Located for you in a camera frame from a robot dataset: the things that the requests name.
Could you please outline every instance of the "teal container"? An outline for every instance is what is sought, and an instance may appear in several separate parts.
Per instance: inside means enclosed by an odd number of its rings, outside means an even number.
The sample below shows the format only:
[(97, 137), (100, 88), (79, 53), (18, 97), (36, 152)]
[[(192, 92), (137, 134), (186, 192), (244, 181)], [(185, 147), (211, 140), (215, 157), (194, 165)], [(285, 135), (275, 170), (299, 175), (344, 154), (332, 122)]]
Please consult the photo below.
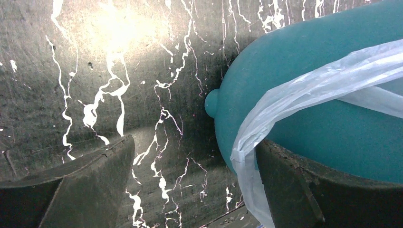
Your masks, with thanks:
[[(235, 59), (205, 109), (227, 165), (242, 121), (271, 88), (366, 47), (403, 38), (403, 1), (347, 10), (270, 32)], [(382, 85), (403, 95), (403, 84)], [(338, 100), (277, 122), (268, 139), (331, 168), (403, 183), (403, 119)]]

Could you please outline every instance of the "black marble surface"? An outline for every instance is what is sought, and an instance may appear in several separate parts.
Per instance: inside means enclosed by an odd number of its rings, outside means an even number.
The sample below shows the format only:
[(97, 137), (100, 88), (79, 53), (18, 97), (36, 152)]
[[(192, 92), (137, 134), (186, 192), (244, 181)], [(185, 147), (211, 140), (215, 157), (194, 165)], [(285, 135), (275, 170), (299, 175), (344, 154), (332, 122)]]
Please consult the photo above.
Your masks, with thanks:
[(204, 111), (208, 92), (256, 38), (364, 4), (1, 0), (0, 181), (132, 134), (117, 227), (200, 227), (242, 205)]

